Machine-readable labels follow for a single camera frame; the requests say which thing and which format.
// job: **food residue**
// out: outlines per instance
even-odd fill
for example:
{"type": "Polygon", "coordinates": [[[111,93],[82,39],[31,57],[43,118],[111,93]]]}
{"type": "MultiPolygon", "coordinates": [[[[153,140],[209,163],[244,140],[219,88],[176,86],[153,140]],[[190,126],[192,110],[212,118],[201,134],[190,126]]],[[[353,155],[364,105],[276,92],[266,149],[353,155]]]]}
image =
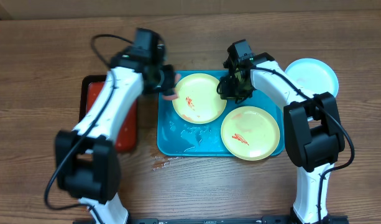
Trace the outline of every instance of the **food residue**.
{"type": "Polygon", "coordinates": [[[232,117],[232,119],[239,119],[239,118],[241,118],[241,117],[242,117],[241,114],[237,114],[237,115],[234,115],[234,116],[232,117]]]}
{"type": "Polygon", "coordinates": [[[186,120],[188,120],[188,121],[192,121],[193,119],[191,119],[191,118],[189,118],[188,116],[186,116],[186,115],[182,115],[183,116],[183,118],[185,118],[186,120]]]}
{"type": "Polygon", "coordinates": [[[240,135],[240,134],[234,134],[232,138],[239,140],[241,143],[244,143],[249,146],[248,142],[240,135]]]}
{"type": "Polygon", "coordinates": [[[192,103],[192,99],[188,96],[188,97],[186,97],[186,102],[188,103],[188,106],[192,109],[192,110],[195,110],[194,109],[194,104],[192,103]]]}

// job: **wood grain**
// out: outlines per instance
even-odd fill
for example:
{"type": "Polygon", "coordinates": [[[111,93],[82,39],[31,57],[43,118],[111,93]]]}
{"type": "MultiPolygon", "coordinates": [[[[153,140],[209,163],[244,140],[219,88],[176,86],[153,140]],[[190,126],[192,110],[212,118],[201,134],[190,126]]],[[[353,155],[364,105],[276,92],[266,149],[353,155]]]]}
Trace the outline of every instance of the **wood grain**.
{"type": "Polygon", "coordinates": [[[2,20],[346,10],[381,10],[381,0],[0,0],[2,20]]]}
{"type": "MultiPolygon", "coordinates": [[[[356,159],[330,177],[327,206],[351,223],[381,223],[381,11],[217,16],[111,17],[0,21],[0,223],[70,223],[83,209],[53,212],[42,194],[54,166],[58,130],[77,122],[81,81],[106,73],[89,47],[92,35],[133,38],[135,27],[159,32],[177,70],[222,69],[226,49],[246,38],[285,68],[305,57],[336,71],[341,121],[356,159]]],[[[121,50],[101,40],[105,56],[121,50]]],[[[260,162],[174,158],[156,146],[157,100],[139,100],[139,143],[120,155],[122,203],[134,217],[217,218],[288,214],[296,169],[285,152],[260,162]]],[[[338,164],[349,157],[340,154],[338,164]]],[[[75,200],[56,187],[51,201],[75,200]]]]}

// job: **yellow plate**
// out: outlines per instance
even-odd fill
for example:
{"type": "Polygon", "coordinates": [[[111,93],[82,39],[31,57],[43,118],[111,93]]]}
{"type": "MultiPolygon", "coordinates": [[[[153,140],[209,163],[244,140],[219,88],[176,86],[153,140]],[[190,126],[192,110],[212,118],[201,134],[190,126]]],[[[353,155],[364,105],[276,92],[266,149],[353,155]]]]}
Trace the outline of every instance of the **yellow plate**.
{"type": "Polygon", "coordinates": [[[232,154],[256,161],[273,153],[280,140],[280,130],[268,112],[253,106],[243,106],[225,117],[221,137],[232,154]]]}
{"type": "Polygon", "coordinates": [[[182,78],[175,89],[178,99],[173,108],[185,121],[205,124],[218,118],[226,107],[216,93],[219,80],[211,75],[195,73],[182,78]]]}

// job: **blue tray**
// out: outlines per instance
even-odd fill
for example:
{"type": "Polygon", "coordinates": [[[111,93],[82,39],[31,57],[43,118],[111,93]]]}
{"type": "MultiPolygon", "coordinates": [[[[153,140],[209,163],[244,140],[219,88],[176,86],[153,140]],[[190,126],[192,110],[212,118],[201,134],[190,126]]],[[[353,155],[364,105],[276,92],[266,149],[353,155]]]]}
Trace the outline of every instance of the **blue tray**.
{"type": "MultiPolygon", "coordinates": [[[[182,78],[193,73],[206,73],[219,79],[227,75],[225,70],[177,71],[182,78]]],[[[237,105],[228,100],[222,115],[207,124],[192,124],[179,117],[171,101],[158,98],[157,146],[168,156],[233,156],[221,139],[221,125],[226,115],[241,106],[256,106],[272,115],[280,128],[280,141],[271,156],[284,150],[283,115],[280,109],[261,91],[254,91],[252,98],[237,105]]]]}

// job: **wooden table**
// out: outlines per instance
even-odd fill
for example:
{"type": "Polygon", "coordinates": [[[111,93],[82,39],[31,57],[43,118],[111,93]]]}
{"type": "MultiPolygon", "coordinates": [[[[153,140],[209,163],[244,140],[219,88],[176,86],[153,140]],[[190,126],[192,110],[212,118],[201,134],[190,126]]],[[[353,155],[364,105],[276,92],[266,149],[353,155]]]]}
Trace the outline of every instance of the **wooden table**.
{"type": "MultiPolygon", "coordinates": [[[[84,209],[45,208],[54,168],[53,140],[77,122],[81,81],[106,73],[91,36],[133,39],[136,27],[167,42],[178,70],[222,69],[231,43],[247,39],[282,68],[299,58],[325,61],[336,71],[344,127],[356,159],[330,177],[327,206],[351,223],[381,223],[381,11],[296,12],[218,16],[112,17],[0,22],[0,223],[70,223],[84,209]]],[[[100,40],[105,56],[118,40],[100,40]]],[[[157,99],[141,97],[139,143],[120,155],[122,203],[134,217],[229,218],[288,214],[296,169],[286,152],[260,162],[235,158],[177,158],[156,146],[157,99]]],[[[349,148],[337,164],[349,157],[349,148]]],[[[56,187],[55,205],[75,202],[56,187]]]]}

